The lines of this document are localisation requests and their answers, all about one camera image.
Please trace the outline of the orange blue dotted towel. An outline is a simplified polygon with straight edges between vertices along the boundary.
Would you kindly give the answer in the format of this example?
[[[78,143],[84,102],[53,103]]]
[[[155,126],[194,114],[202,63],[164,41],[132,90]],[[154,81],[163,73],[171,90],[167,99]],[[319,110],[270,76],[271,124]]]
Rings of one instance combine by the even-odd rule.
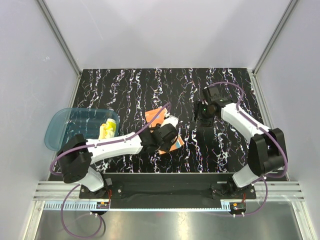
[[[185,144],[177,129],[179,119],[170,114],[168,107],[147,111],[145,120],[149,124],[151,134],[159,144],[160,155],[175,151]]]

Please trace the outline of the yellow white patterned towel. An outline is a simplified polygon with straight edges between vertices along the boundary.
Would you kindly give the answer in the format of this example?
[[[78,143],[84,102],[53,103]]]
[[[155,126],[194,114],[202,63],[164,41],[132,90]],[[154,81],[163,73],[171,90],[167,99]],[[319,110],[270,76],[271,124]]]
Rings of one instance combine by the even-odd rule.
[[[99,140],[113,138],[116,135],[117,123],[114,119],[108,118],[105,123],[99,127]]]

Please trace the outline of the blue transparent plastic bin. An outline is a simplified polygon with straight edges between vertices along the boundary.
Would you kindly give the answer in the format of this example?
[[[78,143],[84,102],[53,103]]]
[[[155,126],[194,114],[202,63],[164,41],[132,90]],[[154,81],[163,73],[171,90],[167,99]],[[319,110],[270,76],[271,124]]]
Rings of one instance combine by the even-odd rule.
[[[82,134],[85,139],[98,139],[100,126],[107,120],[115,121],[118,135],[120,118],[112,110],[96,108],[64,108],[51,119],[44,138],[49,150],[58,151],[73,136]]]

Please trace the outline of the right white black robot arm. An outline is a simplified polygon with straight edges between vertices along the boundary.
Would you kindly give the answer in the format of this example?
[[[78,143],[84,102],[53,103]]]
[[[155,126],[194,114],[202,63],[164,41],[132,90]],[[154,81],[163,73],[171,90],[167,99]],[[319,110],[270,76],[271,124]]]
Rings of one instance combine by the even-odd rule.
[[[205,104],[197,101],[193,118],[202,127],[213,126],[216,117],[232,125],[249,143],[247,164],[235,172],[227,185],[228,195],[239,198],[245,187],[264,177],[282,178],[288,169],[284,133],[259,123],[233,102]]]

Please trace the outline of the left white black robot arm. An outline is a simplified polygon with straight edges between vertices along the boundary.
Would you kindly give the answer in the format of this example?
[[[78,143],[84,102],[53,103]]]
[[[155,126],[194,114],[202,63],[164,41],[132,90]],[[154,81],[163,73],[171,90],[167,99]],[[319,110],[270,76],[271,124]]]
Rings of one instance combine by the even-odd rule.
[[[92,168],[94,163],[124,155],[168,153],[177,139],[178,131],[171,123],[107,139],[85,139],[77,134],[60,149],[57,162],[64,183],[78,183],[103,198],[108,186],[102,174]]]

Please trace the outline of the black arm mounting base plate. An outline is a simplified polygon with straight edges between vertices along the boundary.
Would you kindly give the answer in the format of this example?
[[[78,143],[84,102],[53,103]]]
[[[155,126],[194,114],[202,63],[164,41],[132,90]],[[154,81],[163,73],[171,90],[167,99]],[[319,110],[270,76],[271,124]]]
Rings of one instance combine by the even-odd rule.
[[[207,197],[214,200],[256,199],[252,185],[237,188],[232,183],[231,173],[107,173],[102,175],[106,186],[91,192],[80,188],[81,199],[113,199],[142,196],[190,196]]]

